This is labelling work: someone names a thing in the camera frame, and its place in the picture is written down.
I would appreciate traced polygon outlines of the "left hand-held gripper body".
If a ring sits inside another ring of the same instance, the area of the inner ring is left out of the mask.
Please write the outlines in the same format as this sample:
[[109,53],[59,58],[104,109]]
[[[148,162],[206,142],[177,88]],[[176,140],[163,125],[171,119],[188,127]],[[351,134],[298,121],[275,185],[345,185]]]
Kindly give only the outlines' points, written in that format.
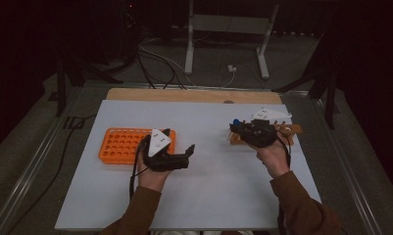
[[143,162],[153,171],[170,171],[188,168],[189,159],[183,154],[171,154],[169,148],[173,139],[166,136],[160,129],[152,129],[151,133],[144,138]]

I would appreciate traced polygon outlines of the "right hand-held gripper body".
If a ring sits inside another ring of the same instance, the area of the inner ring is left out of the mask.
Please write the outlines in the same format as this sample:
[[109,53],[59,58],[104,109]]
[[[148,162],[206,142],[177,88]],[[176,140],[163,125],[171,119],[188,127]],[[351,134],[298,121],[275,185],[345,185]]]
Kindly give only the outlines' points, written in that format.
[[279,118],[290,117],[289,113],[261,108],[252,114],[251,125],[242,124],[240,138],[249,145],[258,148],[267,147],[277,139],[277,134],[281,133],[273,124]]

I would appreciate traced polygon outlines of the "wooden test tube rack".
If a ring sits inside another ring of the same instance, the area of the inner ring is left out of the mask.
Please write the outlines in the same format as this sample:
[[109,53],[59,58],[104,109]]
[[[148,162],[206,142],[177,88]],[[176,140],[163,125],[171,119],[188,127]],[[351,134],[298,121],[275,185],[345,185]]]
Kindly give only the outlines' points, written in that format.
[[[302,133],[302,129],[299,124],[288,124],[283,121],[282,123],[275,122],[273,126],[282,133],[285,138],[284,142],[288,143],[290,146],[294,144],[294,136]],[[228,141],[231,145],[245,145],[245,142],[240,138],[240,136],[233,132],[229,133]]]

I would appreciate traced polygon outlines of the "orange test tube rack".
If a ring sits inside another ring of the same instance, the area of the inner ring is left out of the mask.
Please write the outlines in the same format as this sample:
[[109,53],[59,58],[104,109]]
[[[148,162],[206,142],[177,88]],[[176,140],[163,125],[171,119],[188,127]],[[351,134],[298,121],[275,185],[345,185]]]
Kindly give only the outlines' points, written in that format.
[[[102,141],[99,159],[109,165],[133,165],[138,144],[151,133],[151,128],[111,127]],[[176,133],[171,129],[173,144],[169,148],[174,153]]]

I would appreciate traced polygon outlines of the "person's left hand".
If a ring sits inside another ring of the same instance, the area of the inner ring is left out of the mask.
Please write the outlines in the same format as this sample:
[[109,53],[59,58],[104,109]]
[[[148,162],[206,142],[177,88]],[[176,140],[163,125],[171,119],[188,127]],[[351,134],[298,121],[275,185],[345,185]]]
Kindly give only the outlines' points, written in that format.
[[138,159],[138,170],[140,172],[138,175],[138,185],[157,192],[163,191],[166,180],[171,174],[169,171],[158,172],[147,169],[142,158]]

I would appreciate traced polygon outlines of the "person's right hand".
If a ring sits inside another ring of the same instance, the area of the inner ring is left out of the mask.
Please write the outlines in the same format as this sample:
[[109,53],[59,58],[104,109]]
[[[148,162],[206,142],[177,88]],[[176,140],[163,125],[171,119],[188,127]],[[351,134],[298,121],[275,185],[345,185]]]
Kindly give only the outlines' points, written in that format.
[[286,143],[281,133],[277,134],[277,139],[271,145],[264,148],[251,146],[251,148],[255,150],[257,158],[266,167],[272,178],[278,178],[290,170]]

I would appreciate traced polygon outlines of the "wooden table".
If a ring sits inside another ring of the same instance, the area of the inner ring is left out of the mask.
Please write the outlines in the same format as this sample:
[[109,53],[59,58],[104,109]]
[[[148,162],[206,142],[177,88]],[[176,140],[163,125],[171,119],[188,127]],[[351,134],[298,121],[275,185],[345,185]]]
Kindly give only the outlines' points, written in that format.
[[235,104],[276,104],[282,103],[274,92],[229,91],[229,90],[178,90],[111,88],[107,100],[119,101],[161,101]]

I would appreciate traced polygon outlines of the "white board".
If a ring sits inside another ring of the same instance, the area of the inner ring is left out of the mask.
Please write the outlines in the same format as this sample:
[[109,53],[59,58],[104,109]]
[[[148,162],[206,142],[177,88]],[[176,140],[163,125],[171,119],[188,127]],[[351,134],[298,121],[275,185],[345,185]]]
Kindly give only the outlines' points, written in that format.
[[59,230],[99,230],[119,219],[129,202],[129,165],[98,157],[110,127],[170,128],[175,149],[195,148],[186,169],[165,184],[154,230],[274,229],[278,201],[255,152],[228,141],[229,124],[249,120],[259,104],[102,102],[58,216]]

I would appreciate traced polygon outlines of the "black tripod stand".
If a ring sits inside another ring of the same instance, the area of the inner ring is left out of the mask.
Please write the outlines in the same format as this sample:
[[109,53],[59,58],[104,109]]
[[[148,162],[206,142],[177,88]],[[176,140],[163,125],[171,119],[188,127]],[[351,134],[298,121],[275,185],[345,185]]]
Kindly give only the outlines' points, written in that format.
[[86,69],[91,71],[93,74],[97,75],[100,79],[114,84],[121,84],[120,80],[110,77],[107,73],[96,69],[91,64],[84,61],[78,55],[69,52],[61,52],[56,56],[56,67],[57,67],[57,113],[56,116],[59,117],[67,105],[67,85],[66,80],[68,79],[73,86],[82,86],[85,82],[83,75],[81,74],[81,69]]
[[286,93],[304,83],[313,81],[308,91],[310,99],[320,99],[325,96],[324,119],[327,125],[333,129],[334,98],[336,89],[336,71],[338,56],[329,49],[330,33],[326,32],[319,40],[311,59],[306,65],[303,74],[296,80],[278,88],[272,92]]

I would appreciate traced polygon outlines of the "grey metal stand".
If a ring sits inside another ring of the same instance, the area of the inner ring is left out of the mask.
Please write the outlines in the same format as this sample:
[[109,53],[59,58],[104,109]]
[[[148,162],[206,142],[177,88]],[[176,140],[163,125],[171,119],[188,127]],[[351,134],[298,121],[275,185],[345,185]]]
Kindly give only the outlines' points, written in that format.
[[269,78],[270,73],[266,62],[265,53],[278,10],[279,4],[272,4],[270,15],[265,18],[222,16],[219,13],[216,13],[215,15],[195,14],[194,0],[189,0],[187,50],[185,56],[184,73],[191,74],[193,72],[193,34],[195,30],[202,30],[208,32],[261,34],[263,36],[263,42],[259,47],[256,48],[256,56],[261,78]]

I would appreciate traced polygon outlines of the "black floor socket frame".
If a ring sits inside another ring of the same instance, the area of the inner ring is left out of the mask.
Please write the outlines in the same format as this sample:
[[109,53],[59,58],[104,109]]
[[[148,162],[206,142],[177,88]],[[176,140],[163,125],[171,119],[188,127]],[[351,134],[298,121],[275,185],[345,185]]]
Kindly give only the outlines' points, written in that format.
[[67,117],[63,128],[64,129],[82,129],[85,124],[84,117]]

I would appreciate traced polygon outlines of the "metal floor rail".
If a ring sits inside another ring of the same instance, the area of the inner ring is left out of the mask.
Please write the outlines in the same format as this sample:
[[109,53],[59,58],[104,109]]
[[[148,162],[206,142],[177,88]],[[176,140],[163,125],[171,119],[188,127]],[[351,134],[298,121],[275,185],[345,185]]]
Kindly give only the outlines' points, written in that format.
[[341,218],[342,234],[384,235],[345,151],[326,123],[324,102],[302,91],[282,93],[279,98],[292,121],[301,125],[297,138],[306,162],[322,202]]
[[0,235],[7,233],[80,92],[79,87],[69,91],[59,116],[54,103],[41,98],[0,145]]

